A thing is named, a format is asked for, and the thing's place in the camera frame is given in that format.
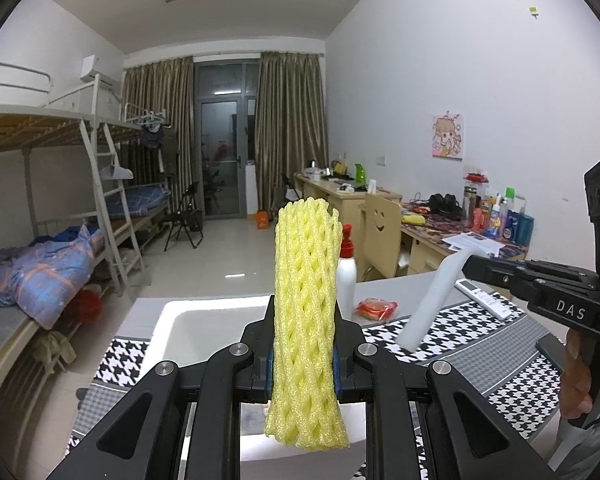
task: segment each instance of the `paper sheet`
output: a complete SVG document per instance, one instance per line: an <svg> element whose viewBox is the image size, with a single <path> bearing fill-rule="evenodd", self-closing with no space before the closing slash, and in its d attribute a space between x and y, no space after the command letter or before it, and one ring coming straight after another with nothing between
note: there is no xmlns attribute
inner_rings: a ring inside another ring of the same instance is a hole
<svg viewBox="0 0 600 480"><path fill-rule="evenodd" d="M461 235L443 238L442 241L450 244L452 251L477 248L496 257L499 256L500 249L504 247L504 244L476 233L462 233Z"/></svg>

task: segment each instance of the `metal screw cap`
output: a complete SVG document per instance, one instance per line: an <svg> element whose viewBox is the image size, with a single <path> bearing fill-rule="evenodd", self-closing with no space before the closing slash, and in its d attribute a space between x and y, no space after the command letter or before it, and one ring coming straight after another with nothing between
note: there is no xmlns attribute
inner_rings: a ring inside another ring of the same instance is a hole
<svg viewBox="0 0 600 480"><path fill-rule="evenodd" d="M247 345L247 343L234 343L231 346L229 346L229 353L231 355L245 355L248 351L249 345Z"/></svg>
<svg viewBox="0 0 600 480"><path fill-rule="evenodd" d="M358 352L369 357L378 352L378 347L372 343L362 343L362 345L358 345Z"/></svg>
<svg viewBox="0 0 600 480"><path fill-rule="evenodd" d="M451 365L446 361L436 361L433 363L433 371L438 375L447 375L451 373Z"/></svg>
<svg viewBox="0 0 600 480"><path fill-rule="evenodd" d="M154 369L158 375L169 375L173 372L173 363L171 361L162 361L155 365Z"/></svg>

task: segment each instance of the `green bottle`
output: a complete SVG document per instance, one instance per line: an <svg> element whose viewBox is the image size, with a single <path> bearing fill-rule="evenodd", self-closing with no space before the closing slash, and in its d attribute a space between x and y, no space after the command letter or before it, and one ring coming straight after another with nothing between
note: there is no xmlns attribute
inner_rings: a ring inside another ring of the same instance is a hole
<svg viewBox="0 0 600 480"><path fill-rule="evenodd" d="M366 184L365 168L362 167L362 164L356 164L356 182Z"/></svg>

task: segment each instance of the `brown curtain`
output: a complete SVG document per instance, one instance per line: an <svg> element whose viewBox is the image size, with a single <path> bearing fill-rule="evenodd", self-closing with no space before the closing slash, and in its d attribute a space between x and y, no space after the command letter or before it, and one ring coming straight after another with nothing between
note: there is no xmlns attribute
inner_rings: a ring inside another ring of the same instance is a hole
<svg viewBox="0 0 600 480"><path fill-rule="evenodd" d="M293 179L308 160L327 163L317 55L262 53L255 127L258 206L270 212L282 174Z"/></svg>
<svg viewBox="0 0 600 480"><path fill-rule="evenodd" d="M136 66L125 73L123 102L161 112L166 110L167 121L176 134L178 150L173 173L167 172L171 189L171 207L178 205L184 190L197 172L194 170L192 117L193 58L168 59L158 63ZM158 152L138 140L122 147L122 165L134 172L131 184L163 182L165 175L158 169Z"/></svg>

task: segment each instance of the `wooden desk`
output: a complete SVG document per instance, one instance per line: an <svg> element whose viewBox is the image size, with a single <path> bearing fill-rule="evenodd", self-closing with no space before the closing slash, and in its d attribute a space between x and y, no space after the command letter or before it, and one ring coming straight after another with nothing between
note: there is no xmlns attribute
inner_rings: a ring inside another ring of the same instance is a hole
<svg viewBox="0 0 600 480"><path fill-rule="evenodd" d="M365 258L365 223L362 218L360 206L365 203L366 192L355 191L353 193L344 193L338 190L340 187L334 182L328 180L311 180L302 174L296 173L296 189L302 191L304 198L322 198L329 203L329 211L337 209L338 220L342 224L351 224L351 241L353 241L354 258L358 267L358 280L369 267L369 262ZM379 196L387 198L394 202L400 202L402 195L386 191L378 191Z"/></svg>

